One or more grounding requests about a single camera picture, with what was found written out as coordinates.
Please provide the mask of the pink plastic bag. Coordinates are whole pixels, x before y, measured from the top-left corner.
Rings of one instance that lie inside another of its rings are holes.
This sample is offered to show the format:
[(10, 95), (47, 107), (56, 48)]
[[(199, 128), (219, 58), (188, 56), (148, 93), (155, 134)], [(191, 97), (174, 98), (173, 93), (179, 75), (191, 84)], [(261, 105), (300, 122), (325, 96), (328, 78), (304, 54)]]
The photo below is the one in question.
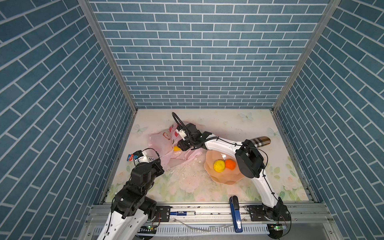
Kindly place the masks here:
[(177, 125), (173, 124), (168, 129), (150, 135), (148, 139), (149, 147), (155, 149), (159, 153), (161, 165), (164, 170), (186, 164), (203, 154), (203, 151), (200, 149), (182, 151), (177, 146), (182, 138), (179, 136), (176, 129)]

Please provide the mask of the yellow toy fruit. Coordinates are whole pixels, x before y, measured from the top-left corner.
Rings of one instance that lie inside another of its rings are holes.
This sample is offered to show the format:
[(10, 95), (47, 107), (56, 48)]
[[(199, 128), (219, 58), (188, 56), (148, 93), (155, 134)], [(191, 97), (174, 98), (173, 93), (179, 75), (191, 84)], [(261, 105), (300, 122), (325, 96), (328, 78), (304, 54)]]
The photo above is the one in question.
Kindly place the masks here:
[(217, 160), (214, 162), (214, 165), (213, 165), (213, 169), (214, 171), (218, 172), (218, 173), (221, 173), (225, 170), (226, 168), (226, 164), (225, 164), (225, 161), (223, 160)]

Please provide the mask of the orange toy fruit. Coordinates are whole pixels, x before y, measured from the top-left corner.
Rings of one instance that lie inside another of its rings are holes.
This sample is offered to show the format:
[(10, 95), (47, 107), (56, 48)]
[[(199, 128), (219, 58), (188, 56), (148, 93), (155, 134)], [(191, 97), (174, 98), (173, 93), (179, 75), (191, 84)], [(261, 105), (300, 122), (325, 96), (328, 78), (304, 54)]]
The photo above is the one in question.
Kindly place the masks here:
[(226, 169), (233, 171), (236, 168), (236, 162), (234, 160), (227, 159), (225, 160), (225, 167)]

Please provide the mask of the pink faceted bowl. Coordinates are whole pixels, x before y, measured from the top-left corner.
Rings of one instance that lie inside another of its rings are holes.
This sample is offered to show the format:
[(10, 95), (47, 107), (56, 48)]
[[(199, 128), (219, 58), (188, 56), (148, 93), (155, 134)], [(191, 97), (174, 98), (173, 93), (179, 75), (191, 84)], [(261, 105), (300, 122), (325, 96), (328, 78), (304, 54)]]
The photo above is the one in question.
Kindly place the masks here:
[(231, 159), (236, 162), (235, 157), (233, 156), (218, 151), (209, 150), (206, 153), (206, 161), (204, 163), (204, 168), (214, 182), (225, 185), (234, 185), (236, 182), (244, 178), (244, 175), (240, 172), (237, 162), (236, 168), (233, 171), (225, 168), (223, 172), (218, 173), (213, 169), (215, 161), (225, 161), (227, 159)]

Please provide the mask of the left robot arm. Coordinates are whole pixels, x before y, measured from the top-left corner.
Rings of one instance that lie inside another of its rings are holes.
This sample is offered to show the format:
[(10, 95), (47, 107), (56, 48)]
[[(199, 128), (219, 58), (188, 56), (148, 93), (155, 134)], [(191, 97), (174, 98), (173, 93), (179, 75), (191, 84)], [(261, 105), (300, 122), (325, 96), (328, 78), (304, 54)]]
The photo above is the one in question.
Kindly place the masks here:
[(129, 181), (115, 195), (99, 240), (132, 240), (147, 220), (155, 217), (157, 202), (147, 193), (164, 173), (159, 158), (141, 157)]

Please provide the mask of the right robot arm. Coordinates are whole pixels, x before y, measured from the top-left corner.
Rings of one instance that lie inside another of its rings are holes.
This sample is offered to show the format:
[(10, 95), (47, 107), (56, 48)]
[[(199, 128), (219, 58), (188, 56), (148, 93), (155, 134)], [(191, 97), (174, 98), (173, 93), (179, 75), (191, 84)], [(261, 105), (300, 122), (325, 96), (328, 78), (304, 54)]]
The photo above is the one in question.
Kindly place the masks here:
[(241, 174), (251, 179), (256, 186), (267, 219), (292, 219), (287, 206), (273, 190), (265, 172), (268, 160), (264, 159), (267, 154), (261, 154), (258, 149), (263, 145), (261, 139), (254, 138), (242, 142), (225, 140), (210, 132), (201, 133), (192, 123), (178, 123), (176, 132), (182, 138), (177, 144), (182, 151), (205, 149), (234, 158)]

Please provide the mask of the pen refill box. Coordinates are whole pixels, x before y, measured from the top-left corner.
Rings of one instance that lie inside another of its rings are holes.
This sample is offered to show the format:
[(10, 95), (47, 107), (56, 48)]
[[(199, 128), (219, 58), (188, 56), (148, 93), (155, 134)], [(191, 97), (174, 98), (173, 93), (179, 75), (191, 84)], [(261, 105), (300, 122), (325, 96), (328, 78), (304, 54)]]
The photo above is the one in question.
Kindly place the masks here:
[(128, 155), (128, 158), (127, 158), (127, 161), (128, 162), (133, 162), (135, 160), (135, 155), (133, 155), (133, 154), (129, 154)]

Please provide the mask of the blue marker pen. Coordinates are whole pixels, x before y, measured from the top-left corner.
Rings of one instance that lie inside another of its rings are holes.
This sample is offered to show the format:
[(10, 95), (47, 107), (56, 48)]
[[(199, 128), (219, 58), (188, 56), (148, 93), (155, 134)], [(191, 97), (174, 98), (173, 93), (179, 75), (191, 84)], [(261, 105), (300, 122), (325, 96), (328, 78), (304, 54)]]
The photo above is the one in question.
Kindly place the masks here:
[(195, 211), (177, 211), (170, 212), (170, 216), (194, 216), (196, 214)]

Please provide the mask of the left circuit board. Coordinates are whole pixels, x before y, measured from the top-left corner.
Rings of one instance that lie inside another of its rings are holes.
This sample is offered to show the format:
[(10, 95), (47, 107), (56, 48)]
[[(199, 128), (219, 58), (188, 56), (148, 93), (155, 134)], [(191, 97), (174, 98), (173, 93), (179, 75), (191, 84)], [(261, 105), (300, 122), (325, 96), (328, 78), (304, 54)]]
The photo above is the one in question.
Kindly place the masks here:
[(138, 231), (138, 235), (144, 235), (144, 234), (154, 235), (157, 232), (157, 228), (158, 227), (153, 227), (153, 226), (142, 226)]

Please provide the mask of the circuit board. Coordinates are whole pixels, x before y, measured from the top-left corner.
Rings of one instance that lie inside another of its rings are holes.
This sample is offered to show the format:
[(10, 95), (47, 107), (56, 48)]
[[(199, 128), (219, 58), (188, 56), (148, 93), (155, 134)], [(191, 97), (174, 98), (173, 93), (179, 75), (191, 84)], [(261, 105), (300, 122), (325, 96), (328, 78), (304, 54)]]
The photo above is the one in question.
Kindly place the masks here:
[(138, 231), (138, 235), (144, 235), (144, 234), (154, 235), (157, 232), (157, 228), (158, 227), (153, 227), (153, 226), (142, 226)]
[(268, 224), (268, 230), (271, 233), (283, 233), (287, 227), (281, 224)]

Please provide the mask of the plaid glasses case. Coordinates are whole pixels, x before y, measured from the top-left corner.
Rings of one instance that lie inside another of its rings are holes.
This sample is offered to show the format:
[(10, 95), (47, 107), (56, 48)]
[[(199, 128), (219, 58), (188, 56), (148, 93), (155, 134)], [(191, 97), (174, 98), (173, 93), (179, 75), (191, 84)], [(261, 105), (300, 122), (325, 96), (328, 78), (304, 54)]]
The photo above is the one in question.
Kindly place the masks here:
[(271, 143), (271, 139), (269, 137), (266, 137), (266, 136), (262, 136), (262, 137), (257, 137), (257, 138), (253, 138), (250, 140), (254, 145), (255, 147), (259, 148), (259, 147), (262, 147), (262, 146), (266, 146), (266, 145), (269, 145)]

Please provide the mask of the blue stapler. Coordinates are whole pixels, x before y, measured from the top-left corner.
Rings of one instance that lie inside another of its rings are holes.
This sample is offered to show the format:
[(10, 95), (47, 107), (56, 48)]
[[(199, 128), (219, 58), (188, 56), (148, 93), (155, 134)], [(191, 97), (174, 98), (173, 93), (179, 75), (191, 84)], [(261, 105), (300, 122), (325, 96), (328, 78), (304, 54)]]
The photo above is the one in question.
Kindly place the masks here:
[(230, 197), (229, 202), (230, 202), (234, 230), (236, 233), (242, 233), (243, 227), (242, 227), (242, 218), (240, 214), (240, 205), (239, 205), (238, 197), (237, 196)]

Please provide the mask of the right circuit board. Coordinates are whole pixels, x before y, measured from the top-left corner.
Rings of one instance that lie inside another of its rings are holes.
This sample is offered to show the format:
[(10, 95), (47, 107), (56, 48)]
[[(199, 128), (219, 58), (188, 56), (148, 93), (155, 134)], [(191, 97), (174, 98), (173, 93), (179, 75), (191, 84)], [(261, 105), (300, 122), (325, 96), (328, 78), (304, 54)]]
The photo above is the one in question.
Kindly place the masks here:
[(271, 233), (283, 233), (287, 227), (281, 224), (268, 224), (268, 230)]

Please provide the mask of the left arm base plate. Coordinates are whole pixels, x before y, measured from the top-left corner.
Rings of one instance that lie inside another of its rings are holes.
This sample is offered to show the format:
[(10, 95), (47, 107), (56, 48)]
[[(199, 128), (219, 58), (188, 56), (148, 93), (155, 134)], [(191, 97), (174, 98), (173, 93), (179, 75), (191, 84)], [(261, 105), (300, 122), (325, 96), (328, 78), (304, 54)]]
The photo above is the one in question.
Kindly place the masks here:
[(157, 206), (155, 213), (155, 223), (169, 222), (171, 206)]

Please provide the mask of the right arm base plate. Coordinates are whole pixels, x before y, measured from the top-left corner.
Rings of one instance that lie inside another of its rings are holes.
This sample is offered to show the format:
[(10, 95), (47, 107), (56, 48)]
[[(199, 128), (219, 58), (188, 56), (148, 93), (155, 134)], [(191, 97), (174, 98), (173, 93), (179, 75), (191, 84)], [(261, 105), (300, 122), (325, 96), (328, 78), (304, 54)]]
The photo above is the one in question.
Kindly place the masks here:
[(291, 215), (285, 205), (276, 205), (274, 208), (265, 205), (248, 205), (247, 212), (250, 214), (252, 222), (262, 221), (290, 221)]

